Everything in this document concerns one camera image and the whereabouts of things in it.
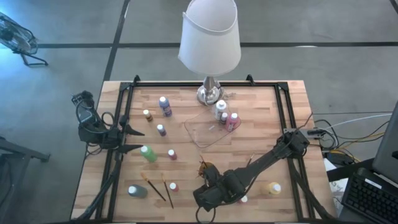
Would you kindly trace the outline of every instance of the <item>paint bottle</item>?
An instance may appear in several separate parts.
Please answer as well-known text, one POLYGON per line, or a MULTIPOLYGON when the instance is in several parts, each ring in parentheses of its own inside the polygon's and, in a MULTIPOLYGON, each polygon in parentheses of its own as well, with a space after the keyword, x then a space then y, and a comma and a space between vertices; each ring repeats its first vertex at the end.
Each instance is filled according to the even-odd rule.
POLYGON ((149 110, 144 110, 143 111, 145 118, 147 119, 147 121, 152 121, 154 118, 152 117, 151 113, 149 112, 149 110))
POLYGON ((235 124, 238 123, 238 114, 233 113, 230 117, 226 120, 225 128, 227 131, 231 132, 235 129, 235 124))
POLYGON ((226 110, 226 103, 224 100, 220 100, 219 102, 216 103, 215 118, 218 121, 221 119, 221 115, 225 112, 225 110, 226 110))
POLYGON ((221 115, 221 119, 220 119, 220 123, 221 124, 226 124, 226 120, 228 119, 228 113, 223 113, 222 115, 221 115))
POLYGON ((165 116, 165 117, 172 116, 172 109, 170 107, 169 99, 167 99, 164 96, 160 97, 159 106, 162 109, 163 116, 165 116))
POLYGON ((268 185, 269 193, 273 195, 280 194, 282 187, 277 182, 272 182, 268 185))
POLYGON ((241 198, 240 200, 238 200, 238 203, 246 203, 248 202, 248 196, 243 196, 243 198, 241 198))
POLYGON ((167 133, 166 133, 166 130, 164 129, 164 127, 163 127, 163 125, 161 125, 161 124, 158 124, 157 126, 156 126, 156 128, 157 128, 157 131, 159 132, 159 134, 161 135, 161 136, 165 136, 167 133))
POLYGON ((168 151, 168 154, 169 154, 169 157, 170 157, 171 160, 176 160, 177 159, 177 155, 176 155, 176 153, 174 152, 173 149, 170 149, 168 151))
POLYGON ((141 147, 141 155, 143 155, 149 162, 155 162, 157 159, 155 152, 149 146, 141 147))
POLYGON ((148 194, 148 190, 140 185, 133 184, 129 187, 129 195, 132 197, 144 198, 148 194))
POLYGON ((178 192, 178 185, 176 183, 171 183, 170 184, 170 189, 174 192, 178 192))

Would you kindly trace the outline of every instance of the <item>white lampshade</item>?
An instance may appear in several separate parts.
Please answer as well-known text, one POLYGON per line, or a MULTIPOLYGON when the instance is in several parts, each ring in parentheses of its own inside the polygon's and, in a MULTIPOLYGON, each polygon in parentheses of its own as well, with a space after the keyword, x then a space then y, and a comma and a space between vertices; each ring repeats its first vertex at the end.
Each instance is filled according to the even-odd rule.
POLYGON ((238 65, 241 46, 233 0, 192 0, 182 16, 178 58, 189 70, 218 76, 238 65))

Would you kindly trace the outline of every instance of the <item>fan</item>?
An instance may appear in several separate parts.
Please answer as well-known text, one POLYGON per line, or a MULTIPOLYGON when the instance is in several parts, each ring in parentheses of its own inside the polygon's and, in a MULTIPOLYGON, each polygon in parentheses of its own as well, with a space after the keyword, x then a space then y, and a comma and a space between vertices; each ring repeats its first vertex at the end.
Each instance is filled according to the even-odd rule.
POLYGON ((37 42, 33 33, 20 26, 17 22, 0 12, 0 43, 11 49, 15 54, 19 54, 24 64, 30 65, 49 65, 45 60, 33 56, 37 52, 37 42), (29 63, 26 57, 40 60, 43 63, 29 63))

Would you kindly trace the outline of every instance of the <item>lamp base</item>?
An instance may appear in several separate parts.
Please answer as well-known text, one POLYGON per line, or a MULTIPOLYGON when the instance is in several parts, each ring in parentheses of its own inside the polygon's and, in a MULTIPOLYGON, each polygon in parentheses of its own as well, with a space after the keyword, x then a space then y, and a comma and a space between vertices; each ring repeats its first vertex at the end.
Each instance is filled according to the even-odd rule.
POLYGON ((224 89, 213 77, 206 77, 197 91, 198 101, 205 106, 212 106, 223 97, 224 89))

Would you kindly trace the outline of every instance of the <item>green paint bottle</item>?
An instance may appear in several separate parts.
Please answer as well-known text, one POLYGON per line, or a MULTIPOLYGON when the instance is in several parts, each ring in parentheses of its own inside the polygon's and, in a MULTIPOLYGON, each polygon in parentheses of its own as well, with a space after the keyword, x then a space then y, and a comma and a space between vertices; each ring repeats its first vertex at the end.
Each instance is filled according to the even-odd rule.
POLYGON ((155 152, 149 146, 141 147, 141 155, 143 155, 149 162, 155 162, 157 159, 155 152))

